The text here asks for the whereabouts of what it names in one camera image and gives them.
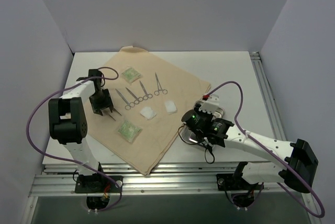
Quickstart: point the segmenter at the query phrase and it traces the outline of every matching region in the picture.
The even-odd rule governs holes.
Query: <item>gray floor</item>
[[[237,211],[224,193],[125,196],[113,210],[98,215],[88,214],[84,202],[84,197],[39,197],[32,223],[310,223],[284,192],[263,193],[248,211]]]

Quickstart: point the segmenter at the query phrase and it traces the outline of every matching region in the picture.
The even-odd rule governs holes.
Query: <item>black strap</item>
[[[206,147],[205,147],[206,149],[205,149],[205,160],[206,160],[206,162],[208,163],[208,164],[213,164],[214,162],[215,162],[215,156],[214,156],[214,154],[213,154],[213,148],[210,146],[210,145],[206,145]],[[207,152],[207,150],[209,151],[209,153],[210,153],[210,155],[213,157],[213,161],[212,162],[208,162],[207,161],[207,158],[206,158],[206,152]]]

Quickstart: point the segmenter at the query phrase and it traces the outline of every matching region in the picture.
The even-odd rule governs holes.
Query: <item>beige cloth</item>
[[[128,102],[133,102],[134,98],[125,88],[129,88],[138,97],[143,96],[144,92],[139,80],[134,81],[131,85],[122,78],[106,81],[105,88],[109,89],[114,106],[122,116],[113,113],[112,116],[117,120],[115,122],[108,116],[96,115],[92,112],[88,102],[84,106],[88,133],[140,173],[147,175],[176,138],[184,113],[190,110],[194,103],[209,90],[210,83],[140,48],[122,48],[105,66],[112,67],[119,73],[129,66],[133,67],[142,74],[139,80],[142,81],[147,92],[153,95],[153,98],[140,102],[131,110],[125,110],[126,103],[115,89],[118,89]],[[113,71],[103,69],[102,72],[106,77],[114,77]],[[154,91],[157,90],[155,72],[162,88],[168,92],[166,95],[162,93],[159,96],[154,95]],[[176,113],[169,115],[166,112],[164,102],[167,100],[175,102]],[[140,115],[140,110],[145,106],[150,106],[157,113],[153,119],[146,120]],[[124,140],[117,132],[125,118],[143,129],[133,143]]]

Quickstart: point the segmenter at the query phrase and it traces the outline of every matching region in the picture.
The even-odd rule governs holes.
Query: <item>green gauze packet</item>
[[[122,78],[126,80],[129,84],[134,82],[135,80],[142,77],[141,73],[139,73],[137,70],[135,70],[133,67],[130,67],[122,72],[121,74]]]
[[[137,127],[131,122],[125,120],[117,131],[125,140],[133,143],[137,135],[142,131],[142,128]]]

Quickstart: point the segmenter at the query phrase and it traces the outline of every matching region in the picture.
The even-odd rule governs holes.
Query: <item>tabletop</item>
[[[74,55],[65,87],[75,83],[81,76],[87,76],[89,69],[103,66],[117,52],[78,52]],[[198,78],[211,83],[211,88],[226,81],[236,81],[243,89],[244,102],[239,115],[243,128],[273,138],[273,131],[257,83],[249,53],[246,51],[183,51],[152,52]],[[215,92],[220,98],[220,106],[225,109],[224,119],[233,121],[240,103],[238,88],[229,84]],[[93,155],[101,164],[122,164],[121,158],[100,144],[91,136],[86,137]],[[49,139],[47,153],[71,159],[68,150],[57,140]],[[214,148],[216,162],[263,161],[263,159],[236,149]],[[177,137],[160,164],[205,163],[204,150],[184,144]],[[66,164],[67,162],[44,157],[43,164]]]

